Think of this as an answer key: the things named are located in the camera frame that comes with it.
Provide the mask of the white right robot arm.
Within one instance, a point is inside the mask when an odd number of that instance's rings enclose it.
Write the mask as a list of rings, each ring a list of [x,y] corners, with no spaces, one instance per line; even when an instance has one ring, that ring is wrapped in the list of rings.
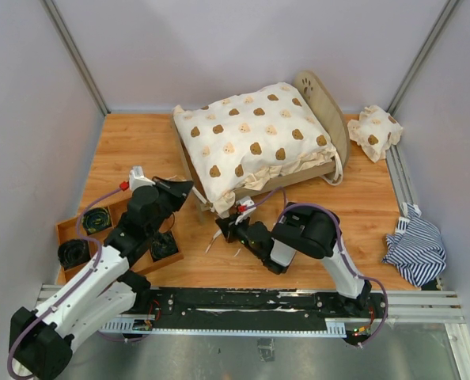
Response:
[[[334,281],[342,311],[357,317],[367,310],[370,281],[354,265],[340,219],[332,211],[314,203],[291,202],[270,230],[240,212],[215,222],[227,242],[240,242],[277,275],[287,271],[297,253],[320,261]]]

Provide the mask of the large bear print cushion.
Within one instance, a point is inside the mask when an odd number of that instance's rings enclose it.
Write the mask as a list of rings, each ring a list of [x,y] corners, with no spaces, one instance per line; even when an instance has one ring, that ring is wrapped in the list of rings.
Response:
[[[196,110],[173,109],[211,211],[226,216],[238,188],[260,190],[273,178],[330,161],[336,168],[325,180],[341,182],[339,152],[308,100],[298,88],[279,82]]]

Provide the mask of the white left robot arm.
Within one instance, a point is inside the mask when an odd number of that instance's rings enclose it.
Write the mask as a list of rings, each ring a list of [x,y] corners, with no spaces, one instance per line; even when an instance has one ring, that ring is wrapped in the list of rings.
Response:
[[[132,271],[162,224],[178,212],[194,185],[190,180],[131,175],[120,190],[131,190],[127,209],[85,267],[33,310],[18,309],[10,319],[7,371],[22,365],[27,379],[54,379],[75,351],[103,324],[124,311],[150,307],[150,283]]]

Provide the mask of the wooden pet bed frame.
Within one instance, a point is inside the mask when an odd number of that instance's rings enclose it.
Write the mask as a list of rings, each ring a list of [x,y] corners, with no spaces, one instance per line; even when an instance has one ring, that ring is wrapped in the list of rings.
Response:
[[[350,155],[350,143],[347,132],[347,122],[340,107],[337,105],[331,94],[324,87],[321,80],[310,70],[303,70],[299,72],[295,76],[293,82],[288,84],[291,84],[292,86],[298,88],[304,94],[309,96],[308,103],[311,109],[313,110],[313,114],[315,116],[318,116],[320,122],[330,133],[334,146],[339,152],[341,161],[340,168],[343,171]],[[179,132],[176,129],[176,125],[173,121],[173,116],[171,116],[171,126],[172,130],[175,132],[176,135],[178,147],[180,149],[180,156],[184,165],[186,175],[189,179],[193,180],[198,190],[198,209],[200,211],[211,211],[210,208],[207,206],[205,193],[199,181],[199,177],[196,174],[196,171],[185,148],[185,145],[182,143]],[[238,188],[235,191],[235,203],[246,196],[257,196],[259,194],[271,192],[278,187],[290,186],[292,184],[307,181],[309,179],[321,178],[325,180],[326,177],[334,173],[335,168],[335,162],[330,161],[323,165],[302,170],[300,172],[291,173],[290,175],[284,177],[273,178],[269,180],[268,183],[265,184],[264,187],[260,190]]]

